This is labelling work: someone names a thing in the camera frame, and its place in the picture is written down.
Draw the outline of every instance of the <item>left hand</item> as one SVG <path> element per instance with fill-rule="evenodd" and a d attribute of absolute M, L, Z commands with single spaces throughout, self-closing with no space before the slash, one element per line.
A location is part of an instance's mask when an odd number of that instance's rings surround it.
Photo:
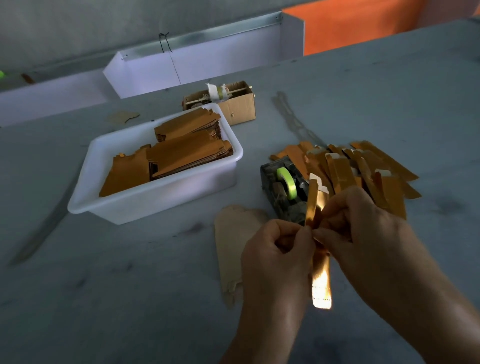
<path fill-rule="evenodd" d="M 244 303 L 224 360 L 234 351 L 242 353 L 243 363 L 287 362 L 311 301 L 314 250 L 310 228 L 283 220 L 269 221 L 247 242 L 241 257 Z"/>

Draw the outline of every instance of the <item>gray wall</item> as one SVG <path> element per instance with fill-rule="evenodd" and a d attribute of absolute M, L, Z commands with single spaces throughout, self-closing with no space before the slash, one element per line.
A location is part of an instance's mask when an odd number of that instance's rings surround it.
<path fill-rule="evenodd" d="M 39 65 L 278 11 L 305 0 L 4 0 L 0 70 Z"/>

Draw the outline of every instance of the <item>stack of orange cardboard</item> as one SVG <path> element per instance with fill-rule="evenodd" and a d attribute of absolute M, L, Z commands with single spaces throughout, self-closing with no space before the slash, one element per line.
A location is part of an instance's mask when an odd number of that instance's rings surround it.
<path fill-rule="evenodd" d="M 142 146 L 131 156 L 120 153 L 113 158 L 99 196 L 232 155 L 230 142 L 221 138 L 219 120 L 219 114 L 199 108 L 156 127 L 157 144 Z"/>
<path fill-rule="evenodd" d="M 334 144 L 322 148 L 301 142 L 270 158 L 288 156 L 306 181 L 311 174 L 318 176 L 330 196 L 350 186 L 362 187 L 378 207 L 406 219 L 404 198 L 421 197 L 407 182 L 418 176 L 370 142 L 350 144 L 353 148 Z"/>

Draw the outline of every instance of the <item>green tape roll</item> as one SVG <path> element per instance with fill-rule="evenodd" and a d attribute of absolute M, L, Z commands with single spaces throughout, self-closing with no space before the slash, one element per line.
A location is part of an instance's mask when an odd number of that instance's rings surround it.
<path fill-rule="evenodd" d="M 293 200 L 297 197 L 297 187 L 295 186 L 295 181 L 292 178 L 292 175 L 285 167 L 280 167 L 276 170 L 276 177 L 279 180 L 284 180 L 287 184 L 287 198 Z"/>

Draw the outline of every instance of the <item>white plastic tray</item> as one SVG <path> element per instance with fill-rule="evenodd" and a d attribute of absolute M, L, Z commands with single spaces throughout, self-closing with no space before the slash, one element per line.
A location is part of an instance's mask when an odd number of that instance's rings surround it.
<path fill-rule="evenodd" d="M 68 203 L 73 214 L 90 211 L 120 225 L 184 204 L 235 185 L 237 161 L 243 148 L 217 104 L 202 106 L 221 115 L 222 139 L 233 147 L 233 155 L 190 168 L 149 183 L 98 197 L 105 178 L 118 153 L 132 154 L 145 144 L 157 143 L 154 128 L 189 111 L 179 112 L 110 134 L 99 136 L 88 147 L 77 185 Z"/>

